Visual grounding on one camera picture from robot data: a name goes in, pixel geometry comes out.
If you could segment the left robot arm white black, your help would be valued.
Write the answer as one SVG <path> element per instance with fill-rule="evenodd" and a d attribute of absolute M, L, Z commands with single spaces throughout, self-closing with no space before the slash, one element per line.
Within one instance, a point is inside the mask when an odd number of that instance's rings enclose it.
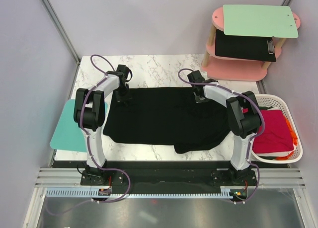
<path fill-rule="evenodd" d="M 117 71 L 108 71 L 91 88 L 79 88 L 76 92 L 74 121 L 84 135 L 87 165 L 95 169 L 91 177 L 98 185 L 107 183 L 109 179 L 108 171 L 103 168 L 106 157 L 101 138 L 106 118 L 105 98 L 113 93 L 118 103 L 127 106 L 132 100 L 128 85 L 132 76 L 128 67 L 120 65 Z"/>

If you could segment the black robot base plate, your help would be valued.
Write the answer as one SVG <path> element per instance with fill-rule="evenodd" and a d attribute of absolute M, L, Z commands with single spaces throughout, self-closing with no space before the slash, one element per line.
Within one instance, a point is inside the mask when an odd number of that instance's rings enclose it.
<path fill-rule="evenodd" d="M 105 171 L 82 171 L 81 185 L 111 186 L 117 192 L 218 192 L 223 186 L 256 185 L 251 167 L 242 172 L 228 161 L 109 161 Z"/>

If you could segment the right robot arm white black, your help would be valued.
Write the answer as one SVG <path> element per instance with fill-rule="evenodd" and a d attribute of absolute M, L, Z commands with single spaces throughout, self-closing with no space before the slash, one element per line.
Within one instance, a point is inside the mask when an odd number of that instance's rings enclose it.
<path fill-rule="evenodd" d="M 254 139 L 265 129 L 265 121 L 253 92 L 238 93 L 218 82 L 192 82 L 196 95 L 214 100 L 226 108 L 229 128 L 235 135 L 231 169 L 228 181 L 239 185 L 245 180 L 244 170 L 251 166 L 251 149 Z"/>

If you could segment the black t shirt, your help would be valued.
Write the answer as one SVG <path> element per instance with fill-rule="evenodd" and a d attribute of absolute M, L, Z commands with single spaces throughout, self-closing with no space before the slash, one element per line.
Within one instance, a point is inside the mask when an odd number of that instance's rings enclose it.
<path fill-rule="evenodd" d="M 121 144 L 173 146 L 178 154 L 208 151 L 229 134 L 226 108 L 196 103 L 190 87 L 133 88 L 127 105 L 113 96 L 103 134 Z"/>

